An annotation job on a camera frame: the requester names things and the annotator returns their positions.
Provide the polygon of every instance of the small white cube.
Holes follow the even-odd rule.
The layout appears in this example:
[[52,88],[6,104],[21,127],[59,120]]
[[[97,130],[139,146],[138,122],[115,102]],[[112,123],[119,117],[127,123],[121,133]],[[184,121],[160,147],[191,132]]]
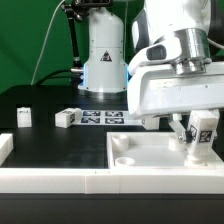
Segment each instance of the small white cube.
[[32,127],[31,109],[29,107],[17,108],[18,128]]
[[82,110],[79,108],[68,108],[55,114],[55,126],[61,128],[68,128],[73,123],[81,120]]
[[10,152],[13,150],[13,135],[0,135],[0,166],[4,163]]

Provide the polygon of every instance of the black cable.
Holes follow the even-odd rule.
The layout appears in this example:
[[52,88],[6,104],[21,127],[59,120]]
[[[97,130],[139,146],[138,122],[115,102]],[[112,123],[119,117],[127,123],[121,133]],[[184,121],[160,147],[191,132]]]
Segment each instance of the black cable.
[[75,75],[70,75],[70,76],[56,76],[56,77],[48,77],[46,78],[43,82],[45,82],[46,80],[49,80],[49,79],[77,79],[77,80],[80,80],[79,77],[75,76]]
[[51,78],[52,76],[61,74],[61,73],[66,73],[66,72],[71,72],[71,69],[63,69],[63,70],[57,70],[54,71],[52,73],[50,73],[49,75],[45,76],[44,78],[40,79],[35,86],[40,86],[43,82],[45,82],[47,79]]

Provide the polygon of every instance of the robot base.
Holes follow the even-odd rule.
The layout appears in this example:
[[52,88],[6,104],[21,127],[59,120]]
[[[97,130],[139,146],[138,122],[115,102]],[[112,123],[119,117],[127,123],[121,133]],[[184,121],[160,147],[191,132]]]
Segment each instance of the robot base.
[[79,94],[81,96],[87,96],[90,98],[96,98],[96,99],[123,99],[127,97],[127,91],[121,91],[121,92],[92,92],[89,90],[83,90],[79,89]]

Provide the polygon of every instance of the cable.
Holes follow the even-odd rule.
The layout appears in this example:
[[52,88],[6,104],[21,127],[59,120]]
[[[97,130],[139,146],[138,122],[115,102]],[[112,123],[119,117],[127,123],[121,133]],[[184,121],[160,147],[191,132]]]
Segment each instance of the cable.
[[57,70],[54,71],[52,73],[50,73],[49,75],[45,76],[44,78],[40,79],[35,86],[40,86],[43,82],[45,82],[45,80],[51,78],[52,76],[55,76],[57,74],[61,74],[61,73],[66,73],[66,72],[71,72],[71,69],[63,69],[63,70]]
[[56,76],[56,77],[49,77],[49,78],[46,78],[45,80],[43,80],[40,84],[36,85],[36,86],[40,86],[43,82],[45,82],[46,80],[49,80],[49,79],[77,79],[77,80],[80,80],[79,77],[75,76],[75,75],[67,75],[67,76]]
[[125,8],[125,20],[124,20],[124,47],[123,47],[123,57],[125,60],[126,57],[126,38],[127,38],[127,17],[128,17],[128,2],[126,2],[126,8]]
[[213,40],[210,40],[209,38],[208,38],[208,42],[209,42],[211,45],[213,45],[213,46],[215,46],[215,47],[217,47],[217,48],[219,48],[219,49],[224,50],[224,46],[223,46],[223,45],[218,44],[218,43],[214,42]]
[[56,7],[53,15],[52,15],[52,18],[51,18],[51,21],[49,23],[49,26],[48,26],[48,29],[47,29],[47,33],[45,35],[45,38],[44,38],[44,43],[43,43],[43,46],[42,46],[42,49],[41,49],[41,52],[40,52],[40,56],[38,58],[38,61],[37,61],[37,64],[36,64],[36,67],[35,67],[35,70],[34,70],[34,73],[33,73],[33,77],[32,77],[32,81],[31,81],[31,85],[34,84],[34,80],[36,78],[36,74],[37,74],[37,70],[39,68],[39,65],[40,65],[40,61],[42,59],[42,56],[43,56],[43,53],[44,53],[44,50],[45,50],[45,47],[46,47],[46,44],[47,44],[47,40],[48,40],[48,36],[49,36],[49,33],[50,33],[50,30],[51,30],[51,27],[52,27],[52,24],[53,24],[53,21],[54,21],[54,18],[56,16],[56,13],[58,11],[58,9],[61,7],[61,5],[65,2],[65,0],[62,0],[58,6]]

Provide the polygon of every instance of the white block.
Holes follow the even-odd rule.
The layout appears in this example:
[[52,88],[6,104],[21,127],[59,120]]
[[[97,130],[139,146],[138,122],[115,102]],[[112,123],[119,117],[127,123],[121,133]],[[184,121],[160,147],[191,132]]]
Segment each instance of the white block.
[[68,108],[55,114],[55,126],[61,128],[68,128],[73,123],[81,120],[82,110],[79,108]]
[[12,134],[1,134],[0,135],[0,166],[8,157],[12,149],[13,149]]
[[29,107],[17,108],[18,128],[32,127],[31,109]]
[[86,175],[86,194],[118,194],[119,176],[110,174],[109,170],[97,170]]
[[191,131],[193,141],[186,148],[190,155],[200,156],[207,154],[211,148],[219,117],[206,110],[195,110],[191,112],[188,130]]

